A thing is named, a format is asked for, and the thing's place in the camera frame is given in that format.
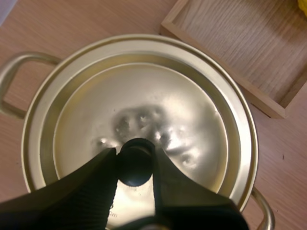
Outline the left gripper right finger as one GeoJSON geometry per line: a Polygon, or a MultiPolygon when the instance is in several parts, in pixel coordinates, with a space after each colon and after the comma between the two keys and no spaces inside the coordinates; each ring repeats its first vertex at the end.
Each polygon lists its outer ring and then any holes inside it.
{"type": "Polygon", "coordinates": [[[234,202],[183,174],[163,149],[152,152],[155,214],[172,230],[247,230],[234,202]]]}

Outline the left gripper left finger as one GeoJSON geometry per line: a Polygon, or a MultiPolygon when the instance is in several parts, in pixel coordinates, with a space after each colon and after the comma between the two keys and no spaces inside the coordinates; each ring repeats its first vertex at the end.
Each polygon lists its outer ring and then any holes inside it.
{"type": "Polygon", "coordinates": [[[1,203],[0,228],[103,230],[117,188],[116,156],[106,149],[64,178],[1,203]]]}

